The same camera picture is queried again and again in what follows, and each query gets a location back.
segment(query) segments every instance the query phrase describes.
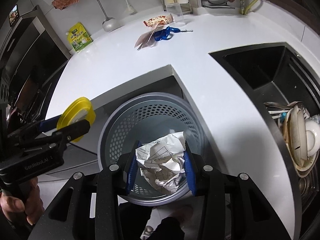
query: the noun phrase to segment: spoon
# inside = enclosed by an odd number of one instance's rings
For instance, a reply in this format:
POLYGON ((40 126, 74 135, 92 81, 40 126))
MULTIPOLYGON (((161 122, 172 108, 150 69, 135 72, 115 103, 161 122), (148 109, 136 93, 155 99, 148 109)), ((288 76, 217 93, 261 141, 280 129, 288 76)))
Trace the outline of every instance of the spoon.
POLYGON ((117 28, 120 28, 120 24, 118 23, 118 21, 112 17, 108 17, 104 8, 102 7, 102 4, 100 3, 100 0, 97 0, 101 10, 103 11, 106 19, 102 22, 102 28, 104 29, 105 32, 111 32, 114 31, 117 28))

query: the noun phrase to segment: blue gripper pad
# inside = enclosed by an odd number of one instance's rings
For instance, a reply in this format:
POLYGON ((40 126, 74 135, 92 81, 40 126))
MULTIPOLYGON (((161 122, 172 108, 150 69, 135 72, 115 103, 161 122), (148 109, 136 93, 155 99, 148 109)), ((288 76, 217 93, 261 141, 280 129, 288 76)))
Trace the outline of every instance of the blue gripper pad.
MULTIPOLYGON (((142 144, 139 141, 137 144, 137 148, 139 148, 141 146, 142 146, 142 144)), ((125 191, 127 194, 129 194, 130 191, 133 190, 134 182, 135 182, 136 176, 137 176, 137 172, 138 172, 138 162, 137 162, 136 155, 134 155, 134 157, 132 158, 131 164, 130 164, 129 172, 127 174, 127 184, 125 186, 125 191)))
POLYGON ((184 171, 186 173, 188 187, 194 196, 194 195, 196 195, 196 175, 193 171, 192 164, 189 159, 189 155, 188 155, 187 151, 183 152, 183 158, 184 158, 183 167, 184 167, 184 171))

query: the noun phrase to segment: paper towel holder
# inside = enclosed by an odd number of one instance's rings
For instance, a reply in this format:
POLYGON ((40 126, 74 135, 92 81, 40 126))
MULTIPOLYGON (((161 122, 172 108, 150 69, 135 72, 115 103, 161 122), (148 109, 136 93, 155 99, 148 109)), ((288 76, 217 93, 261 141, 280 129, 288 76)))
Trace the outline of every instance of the paper towel holder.
MULTIPOLYGON (((166 7, 165 7, 165 3, 164 3, 164 0, 161 0, 161 3, 162 3, 162 7, 163 7, 163 10, 164 11, 167 11, 166 7)), ((185 14, 192 14, 192 7, 190 6, 190 3, 182 3, 180 4, 181 5, 181 10, 182 10, 182 13, 185 15, 185 14)))

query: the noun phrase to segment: kitchen counter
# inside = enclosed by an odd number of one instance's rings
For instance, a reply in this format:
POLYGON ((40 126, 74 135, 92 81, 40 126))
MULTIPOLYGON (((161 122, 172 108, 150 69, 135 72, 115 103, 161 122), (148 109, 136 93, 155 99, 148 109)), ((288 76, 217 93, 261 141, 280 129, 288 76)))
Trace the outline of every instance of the kitchen counter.
POLYGON ((143 20, 104 34, 70 59, 46 119, 61 114, 79 97, 89 98, 97 109, 173 74, 204 127, 221 171, 231 175, 246 172, 276 210, 291 238, 297 239, 301 217, 297 217, 299 208, 275 140, 248 96, 208 53, 286 41, 318 75, 320 62, 285 29, 253 12, 247 17, 189 15, 186 28, 194 30, 192 33, 175 33, 169 41, 137 51, 135 42, 149 30, 143 20))

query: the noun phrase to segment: clear glass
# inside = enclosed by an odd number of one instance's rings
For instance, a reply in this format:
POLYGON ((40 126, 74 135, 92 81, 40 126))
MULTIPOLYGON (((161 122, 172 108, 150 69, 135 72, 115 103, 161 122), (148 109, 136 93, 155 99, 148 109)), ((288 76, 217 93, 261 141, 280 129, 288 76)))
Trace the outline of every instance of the clear glass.
POLYGON ((166 6, 167 13, 172 15, 173 23, 170 24, 171 27, 179 28, 186 25, 182 13, 182 9, 179 3, 169 3, 166 6))

